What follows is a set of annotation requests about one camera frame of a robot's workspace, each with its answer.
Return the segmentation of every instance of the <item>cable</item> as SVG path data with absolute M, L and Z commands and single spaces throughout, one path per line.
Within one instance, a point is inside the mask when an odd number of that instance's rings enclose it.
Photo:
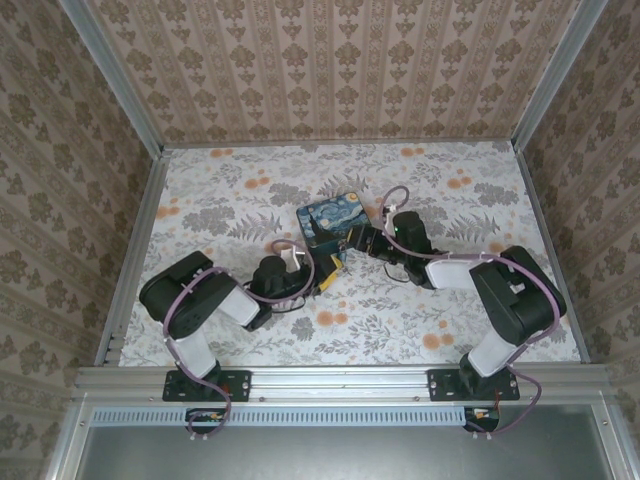
M 211 416 L 211 415 L 217 415 L 217 414 L 218 414 L 218 412 L 214 412 L 213 410 L 212 411 L 201 410 L 199 412 L 193 412 L 191 414 L 191 416 L 189 417 L 189 421 L 187 422 L 187 431 L 191 434 L 191 440 L 195 440 L 196 436 L 198 436 L 198 435 L 202 435 L 202 439 L 203 440 L 206 440 L 208 438 L 209 434 L 215 435 L 215 433 L 214 433 L 215 430 L 218 430 L 220 428 L 221 424 L 218 424 L 216 427 L 214 427 L 208 433 L 200 434 L 200 433 L 196 433 L 193 430 L 193 422 L 198 417 L 205 417 L 205 416 Z
M 217 275 L 217 274 L 222 273 L 224 271 L 225 270 L 223 268 L 212 267 L 212 268 L 209 268 L 209 269 L 205 270 L 200 275 L 198 275 L 193 280 L 191 280 L 191 282 L 186 287 L 184 287 L 184 290 L 182 290 L 178 294 L 178 296 L 175 298 L 175 300 L 173 301 L 173 303 L 169 307 L 169 310 L 167 310 L 167 314 L 164 317 L 164 322 L 162 323 L 162 334 L 164 336 L 164 343 L 167 345 L 167 349 L 171 353 L 171 356 L 175 359 L 176 365 L 180 368 L 180 370 L 182 370 L 182 372 L 190 380 L 192 380 L 192 381 L 194 381 L 196 383 L 199 383 L 200 385 L 204 385 L 207 388 L 211 388 L 212 390 L 217 392 L 220 396 L 222 396 L 222 398 L 225 401 L 225 412 L 224 412 L 224 415 L 222 416 L 222 419 L 220 420 L 220 423 L 216 427 L 214 427 L 211 432 L 209 432 L 209 435 L 215 435 L 216 433 L 218 433 L 222 429 L 224 424 L 227 422 L 227 420 L 229 419 L 229 415 L 231 415 L 231 398 L 229 397 L 229 394 L 227 394 L 227 392 L 222 390 L 215 383 L 207 382 L 206 380 L 203 380 L 202 378 L 197 377 L 182 362 L 182 359 L 180 358 L 180 355 L 178 354 L 178 352 L 176 351 L 176 349 L 173 346 L 173 339 L 171 338 L 171 335 L 169 334 L 169 324 L 173 320 L 173 316 L 174 316 L 177 308 L 180 306 L 180 304 L 185 299 L 185 297 L 193 290 L 193 288 L 198 283 L 200 283 L 201 281 L 203 281 L 205 278 L 209 277 L 210 275 Z M 197 434 L 196 432 L 193 431 L 192 424 L 193 424 L 193 417 L 191 417 L 189 419 L 189 424 L 187 425 L 187 430 L 189 430 L 189 433 L 191 433 L 191 437 L 195 438 L 199 434 Z
M 511 422 L 509 425 L 506 425 L 504 427 L 500 427 L 497 428 L 496 430 L 494 430 L 493 432 L 487 432 L 484 428 L 482 428 L 480 425 L 470 422 L 467 420 L 467 425 L 475 428 L 476 430 L 478 430 L 480 433 L 486 433 L 487 435 L 498 435 L 501 433 L 506 433 L 509 430 L 511 430 L 512 428 L 515 428 L 516 425 L 518 425 L 520 422 L 522 422 L 524 420 L 524 418 L 529 415 L 529 413 L 531 413 L 531 410 L 533 410 L 533 408 L 536 406 L 536 404 L 538 403 L 538 401 L 540 400 L 540 397 L 542 397 L 542 385 L 540 384 L 540 382 L 538 382 L 535 378 L 533 377 L 529 377 L 528 375 L 525 375 L 524 373 L 521 373 L 519 371 L 517 371 L 515 368 L 513 368 L 512 366 L 507 366 L 507 368 L 509 369 L 509 371 L 511 373 L 513 373 L 516 377 L 520 377 L 523 380 L 526 380 L 529 383 L 533 383 L 536 386 L 536 394 L 533 396 L 533 398 L 531 399 L 531 402 L 529 403 L 529 405 L 527 405 L 527 407 L 520 413 L 520 415 L 518 415 L 516 417 L 516 419 Z
M 402 202 L 399 205 L 396 206 L 396 208 L 403 207 L 409 201 L 409 189 L 406 186 L 398 185 L 396 187 L 393 187 L 391 190 L 389 190 L 385 194 L 385 196 L 382 198 L 382 202 L 380 202 L 380 208 L 378 210 L 378 213 L 380 215 L 380 221 L 382 222 L 383 225 L 385 224 L 385 222 L 384 222 L 384 208 L 385 208 L 385 206 L 387 204 L 387 200 L 389 199 L 391 194 L 393 194 L 393 193 L 395 193 L 395 192 L 397 192 L 399 190 L 402 190 L 405 193 L 405 197 L 402 200 Z M 520 378 L 522 378 L 522 379 L 524 379 L 524 380 L 526 380 L 528 382 L 533 383 L 537 388 L 536 395 L 531 400 L 531 403 L 529 403 L 529 405 L 518 416 L 518 418 L 516 418 L 509 425 L 507 425 L 505 427 L 502 427 L 502 428 L 499 428 L 497 430 L 494 430 L 493 432 L 491 432 L 491 435 L 495 435 L 495 434 L 498 434 L 498 433 L 504 433 L 504 432 L 507 432 L 507 431 L 511 430 L 513 427 L 518 425 L 531 412 L 531 410 L 533 410 L 533 408 L 538 403 L 538 400 L 540 400 L 540 397 L 542 396 L 542 385 L 537 380 L 535 380 L 534 378 L 531 378 L 531 377 L 529 377 L 527 375 L 524 375 L 523 373 L 520 373 L 519 371 L 517 371 L 515 368 L 513 368 L 511 366 L 511 364 L 518 357 L 520 357 L 520 355 L 522 355 L 530 345 L 534 344 L 535 342 L 538 342 L 538 341 L 542 340 L 543 338 L 548 337 L 560 325 L 560 308 L 558 306 L 558 303 L 556 302 L 555 297 L 553 296 L 553 293 L 551 293 L 551 290 L 549 290 L 549 288 L 542 282 L 542 280 L 540 280 L 538 277 L 536 277 L 532 272 L 530 272 L 529 270 L 527 270 L 526 268 L 524 268 L 520 264 L 518 264 L 518 263 L 516 263 L 516 262 L 514 262 L 512 260 L 509 260 L 507 258 L 503 258 L 503 257 L 500 257 L 498 255 L 487 255 L 487 254 L 484 254 L 484 253 L 479 253 L 479 254 L 449 254 L 448 253 L 448 254 L 445 254 L 445 255 L 432 255 L 432 254 L 426 254 L 426 253 L 412 252 L 411 250 L 408 250 L 408 249 L 404 248 L 402 245 L 400 245 L 398 242 L 396 242 L 395 239 L 389 234 L 389 232 L 386 231 L 386 228 L 382 229 L 382 234 L 389 241 L 389 243 L 391 245 L 393 245 L 397 250 L 401 251 L 402 253 L 404 253 L 406 255 L 411 255 L 411 256 L 414 256 L 414 257 L 418 257 L 418 258 L 426 258 L 426 259 L 429 259 L 429 260 L 444 260 L 444 259 L 477 260 L 477 259 L 480 259 L 480 260 L 492 260 L 492 261 L 503 263 L 503 264 L 507 265 L 508 267 L 512 268 L 513 270 L 516 270 L 517 272 L 520 272 L 522 275 L 524 275 L 529 280 L 531 280 L 533 282 L 533 284 L 536 285 L 540 289 L 540 291 L 545 295 L 545 297 L 547 297 L 547 300 L 549 301 L 549 304 L 551 305 L 551 310 L 553 311 L 553 322 L 552 322 L 552 324 L 549 326 L 549 328 L 544 330 L 541 334 L 539 334 L 539 335 L 537 335 L 535 337 L 529 338 L 507 360 L 507 368 L 509 369 L 509 371 L 511 373 L 513 373 L 517 377 L 520 377 Z M 478 425 L 473 424 L 472 422 L 468 422 L 468 424 L 471 425 L 472 427 L 476 428 L 476 429 L 480 429 L 480 431 L 484 431 L 481 427 L 479 427 Z
M 389 275 L 389 270 L 387 270 L 387 265 L 388 265 L 388 263 L 384 264 L 384 273 L 387 274 L 387 277 L 389 277 L 391 280 L 394 280 L 394 281 L 399 282 L 399 283 L 409 283 L 409 279 L 408 278 L 402 280 L 401 278 L 396 278 L 396 277 L 392 277 L 391 275 Z
M 383 221 L 384 207 L 386 206 L 387 200 L 389 199 L 389 196 L 392 193 L 398 190 L 403 190 L 405 192 L 405 198 L 403 199 L 402 203 L 400 203 L 398 208 L 406 205 L 406 203 L 409 201 L 409 189 L 404 185 L 398 185 L 396 187 L 393 187 L 391 190 L 389 190 L 386 193 L 386 195 L 382 198 L 382 202 L 380 202 L 379 215 L 380 215 L 380 220 L 383 222 L 383 224 L 384 224 L 384 221 Z M 551 293 L 551 290 L 547 288 L 547 286 L 542 282 L 542 280 L 540 280 L 538 277 L 536 277 L 533 273 L 531 273 L 529 270 L 527 270 L 520 264 L 512 260 L 509 260 L 508 258 L 503 258 L 498 255 L 488 255 L 485 253 L 474 253 L 474 254 L 447 253 L 444 255 L 434 255 L 434 254 L 427 254 L 427 253 L 412 252 L 411 250 L 404 248 L 402 245 L 396 242 L 395 239 L 389 234 L 389 232 L 386 231 L 386 229 L 384 228 L 382 229 L 382 234 L 389 241 L 389 243 L 393 245 L 396 249 L 398 249 L 399 251 L 401 251 L 406 255 L 411 255 L 418 258 L 426 258 L 429 260 L 445 260 L 445 259 L 478 260 L 480 259 L 480 260 L 493 260 L 496 262 L 503 263 L 508 267 L 511 267 L 512 269 L 523 274 L 525 277 L 531 280 L 534 283 L 534 285 L 536 285 L 540 289 L 540 291 L 545 295 L 545 297 L 547 297 L 547 300 L 551 305 L 551 310 L 553 311 L 553 323 L 551 324 L 551 326 L 549 326 L 549 328 L 547 328 L 541 334 L 537 335 L 536 337 L 532 337 L 528 339 L 525 343 L 523 343 L 520 346 L 520 348 L 516 350 L 516 352 L 511 356 L 511 358 L 507 361 L 507 363 L 512 363 L 513 361 L 515 361 L 520 355 L 522 355 L 522 353 L 527 349 L 529 345 L 539 340 L 542 340 L 545 337 L 548 337 L 560 325 L 560 309 L 558 307 L 556 299 L 553 296 L 553 293 Z
M 306 299 L 306 297 L 303 297 L 302 298 L 302 304 L 298 305 L 297 307 L 292 307 L 292 308 L 289 308 L 288 310 L 272 310 L 271 312 L 272 313 L 291 313 L 291 312 L 295 312 L 296 310 L 300 310 L 306 304 L 307 304 L 307 299 Z
M 297 242 L 294 242 L 292 240 L 288 240 L 288 239 L 278 239 L 278 240 L 274 240 L 271 244 L 271 250 L 275 252 L 275 250 L 273 249 L 273 246 L 277 243 L 286 243 L 288 245 L 292 245 L 297 247 L 298 249 L 300 249 L 301 251 L 303 251 L 305 253 L 305 255 L 307 255 L 307 258 L 311 259 L 311 254 L 309 253 L 309 251 L 307 250 L 307 248 L 303 245 L 300 245 Z M 252 297 L 255 300 L 259 300 L 261 302 L 264 303 L 269 303 L 269 304 L 277 304 L 277 303 L 282 303 L 288 300 L 294 300 L 300 296 L 302 296 L 311 286 L 311 283 L 313 282 L 314 276 L 315 276 L 315 266 L 313 264 L 313 260 L 311 260 L 309 262 L 311 264 L 311 272 L 309 274 L 309 280 L 307 280 L 307 283 L 305 284 L 304 287 L 302 287 L 298 292 L 294 293 L 293 295 L 289 295 L 288 297 L 284 297 L 284 298 L 277 298 L 277 299 L 270 299 L 270 298 L 264 298 L 261 297 L 259 295 L 254 294 L 253 292 L 250 292 L 248 290 L 244 290 L 247 295 L 249 295 L 250 297 Z M 174 299 L 173 303 L 171 304 L 171 306 L 169 307 L 169 309 L 167 310 L 167 314 L 164 318 L 164 322 L 162 323 L 162 334 L 164 337 L 164 342 L 167 345 L 167 349 L 169 350 L 169 353 L 171 353 L 171 356 L 175 359 L 176 361 L 176 365 L 180 368 L 180 370 L 182 370 L 182 372 L 192 381 L 199 383 L 200 385 L 204 385 L 207 388 L 211 388 L 212 390 L 214 390 L 215 392 L 217 392 L 219 395 L 222 396 L 222 398 L 225 401 L 225 413 L 222 417 L 222 419 L 220 420 L 220 423 L 213 428 L 213 430 L 211 432 L 209 432 L 208 435 L 215 435 L 216 433 L 218 433 L 222 427 L 224 426 L 224 424 L 227 422 L 227 420 L 229 419 L 229 415 L 231 414 L 231 398 L 229 397 L 229 395 L 227 394 L 227 392 L 225 392 L 224 390 L 222 390 L 220 387 L 218 387 L 216 384 L 211 383 L 211 382 L 207 382 L 206 380 L 203 380 L 202 378 L 197 377 L 191 370 L 189 370 L 189 368 L 182 362 L 182 359 L 180 358 L 180 355 L 178 354 L 178 352 L 176 351 L 175 347 L 173 346 L 173 339 L 171 338 L 171 335 L 169 334 L 169 324 L 171 323 L 171 321 L 173 320 L 173 316 L 177 310 L 177 308 L 180 306 L 180 304 L 182 303 L 182 301 L 185 299 L 185 297 L 193 291 L 193 288 L 199 284 L 201 281 L 203 281 L 205 278 L 209 277 L 210 275 L 217 275 L 219 273 L 226 273 L 229 275 L 228 271 L 224 268 L 221 267 L 212 267 L 209 268 L 207 270 L 205 270 L 204 272 L 200 273 L 198 276 L 196 276 L 186 287 L 184 287 L 184 289 L 178 294 L 178 296 Z M 238 280 L 236 280 L 235 278 L 233 278 L 231 275 L 229 275 L 238 285 L 241 285 L 240 282 L 238 282 Z M 192 416 L 189 419 L 189 423 L 187 425 L 187 430 L 189 430 L 189 433 L 191 433 L 192 438 L 195 438 L 195 436 L 199 435 L 196 432 L 193 431 L 192 428 L 192 424 L 193 424 L 193 418 L 194 416 Z

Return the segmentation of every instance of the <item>small box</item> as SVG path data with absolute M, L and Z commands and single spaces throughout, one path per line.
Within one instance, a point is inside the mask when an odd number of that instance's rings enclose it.
M 353 192 L 301 207 L 296 215 L 305 242 L 311 254 L 316 255 L 338 253 L 352 227 L 370 225 L 358 195 Z

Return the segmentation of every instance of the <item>wallpaper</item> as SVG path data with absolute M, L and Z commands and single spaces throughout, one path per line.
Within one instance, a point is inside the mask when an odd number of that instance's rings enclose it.
M 89 0 L 165 144 L 508 138 L 577 0 Z
M 0 478 L 37 478 L 93 363 L 150 159 L 56 2 L 0 2 Z
M 552 277 L 507 141 L 178 149 L 169 158 L 138 291 L 195 250 L 249 280 L 273 240 L 303 241 L 298 208 L 348 194 L 378 225 L 381 197 L 398 184 L 410 189 L 407 208 L 418 212 L 435 248 L 499 253 L 522 245 Z M 220 363 L 457 363 L 489 328 L 475 289 L 425 290 L 407 283 L 401 267 L 355 250 L 344 262 L 326 292 L 255 332 L 230 321 L 205 324 Z M 567 320 L 523 360 L 579 361 Z M 136 301 L 120 365 L 173 364 L 161 325 Z
M 609 2 L 525 150 L 592 359 L 610 365 L 636 440 L 639 28 L 640 2 Z

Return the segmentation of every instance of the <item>metal frame edge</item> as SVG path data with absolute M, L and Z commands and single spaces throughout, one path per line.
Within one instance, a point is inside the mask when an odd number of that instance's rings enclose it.
M 152 159 L 159 158 L 161 136 L 122 70 L 88 4 L 78 0 L 60 0 L 60 4 L 87 46 L 93 61 L 102 71 L 149 155 Z
M 428 365 L 393 365 L 393 366 L 325 366 L 325 367 L 250 367 L 254 373 L 253 395 L 257 398 L 253 402 L 243 404 L 260 407 L 313 407 L 315 405 L 327 407 L 343 406 L 405 406 L 425 407 L 454 406 L 456 402 L 430 403 L 428 386 L 426 385 L 426 371 L 432 368 L 450 368 L 451 364 Z M 594 419 L 599 424 L 598 433 L 603 444 L 606 443 L 606 458 L 612 472 L 632 471 L 629 465 L 633 463 L 627 457 L 629 451 L 624 447 L 624 435 L 616 430 L 615 417 L 610 415 L 609 400 L 613 398 L 605 365 L 579 363 L 519 363 L 518 369 L 535 376 L 542 382 L 546 391 L 546 404 L 591 405 Z M 158 401 L 162 395 L 164 377 L 171 367 L 87 367 L 81 368 L 76 380 L 71 408 L 65 419 L 62 434 L 58 439 L 53 462 L 49 467 L 47 480 L 71 480 L 81 466 L 83 452 L 86 447 L 91 418 L 96 408 L 104 406 L 127 407 L 140 406 L 144 408 L 163 408 L 168 404 Z M 390 392 L 398 393 L 383 401 L 364 401 L 371 394 L 371 387 L 367 378 L 378 382 Z M 338 387 L 334 391 L 348 392 L 359 389 L 364 395 L 360 398 L 344 397 L 342 401 L 305 402 L 282 395 L 288 390 L 309 390 L 321 392 L 327 387 Z M 260 389 L 267 398 L 261 398 Z M 521 394 L 523 398 L 517 402 L 525 405 L 529 402 L 529 395 L 534 394 L 535 388 L 523 383 Z M 425 397 L 414 396 L 423 392 Z M 171 406 L 214 406 L 212 404 L 172 403 Z M 628 478 L 616 476 L 616 480 Z
M 607 3 L 583 0 L 578 5 L 513 132 L 511 141 L 516 150 L 524 150 L 533 136 Z
M 168 160 L 164 155 L 151 165 L 149 179 L 138 209 L 122 271 L 113 293 L 107 321 L 105 322 L 100 345 L 96 353 L 94 361 L 96 366 L 105 363 L 109 343 L 116 330 L 117 333 L 124 336 L 128 328 L 136 296 L 137 282 L 144 266 L 145 254 L 151 238 L 151 231 L 153 230 L 155 212 L 160 203 L 160 195 L 167 175 L 167 167 Z
M 525 188 L 527 189 L 527 193 L 529 194 L 531 208 L 533 209 L 533 214 L 535 215 L 538 222 L 538 229 L 540 230 L 540 235 L 542 236 L 544 247 L 547 250 L 547 254 L 549 255 L 549 263 L 551 264 L 551 269 L 553 270 L 553 274 L 556 277 L 556 281 L 558 282 L 558 289 L 567 302 L 567 316 L 569 318 L 569 325 L 571 326 L 571 333 L 573 334 L 573 338 L 576 341 L 576 346 L 578 347 L 580 359 L 585 363 L 589 363 L 591 361 L 591 358 L 589 356 L 587 344 L 584 341 L 582 330 L 580 329 L 580 325 L 578 324 L 578 317 L 576 315 L 575 309 L 573 308 L 573 302 L 571 301 L 571 295 L 569 294 L 569 287 L 567 287 L 567 282 L 564 278 L 564 274 L 562 273 L 562 268 L 560 267 L 560 262 L 558 261 L 558 256 L 556 255 L 553 241 L 551 240 L 551 235 L 549 234 L 549 229 L 547 228 L 547 222 L 544 218 L 544 213 L 542 212 L 542 207 L 540 206 L 540 201 L 538 200 L 538 195 L 536 194 L 536 188 L 533 185 L 533 179 L 531 178 L 529 167 L 527 167 L 527 161 L 525 159 L 524 153 L 521 150 L 516 150 L 515 153 L 518 160 L 518 166 L 520 167 L 520 173 L 522 174 L 522 179 L 524 180 Z
M 259 142 L 205 142 L 205 143 L 167 143 L 165 148 L 173 150 L 190 148 L 240 148 L 240 147 L 305 147 L 318 145 L 393 145 L 399 143 L 479 143 L 479 142 L 510 142 L 509 137 L 489 137 L 489 138 L 336 138 L 327 140 L 269 140 Z

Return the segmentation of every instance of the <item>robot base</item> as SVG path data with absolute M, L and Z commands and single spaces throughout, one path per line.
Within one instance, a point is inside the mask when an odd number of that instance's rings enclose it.
M 452 402 L 459 400 L 495 401 L 520 400 L 518 381 L 506 368 L 495 375 L 483 379 L 481 389 L 471 392 L 460 377 L 459 368 L 441 368 L 427 371 L 429 396 L 432 402 Z
M 248 402 L 251 392 L 251 371 L 249 370 L 221 370 L 216 372 L 216 378 L 207 380 L 215 383 L 229 394 L 232 402 Z M 171 370 L 165 377 L 162 390 L 162 400 L 165 402 L 223 402 L 220 394 L 212 389 L 195 383 L 182 370 Z

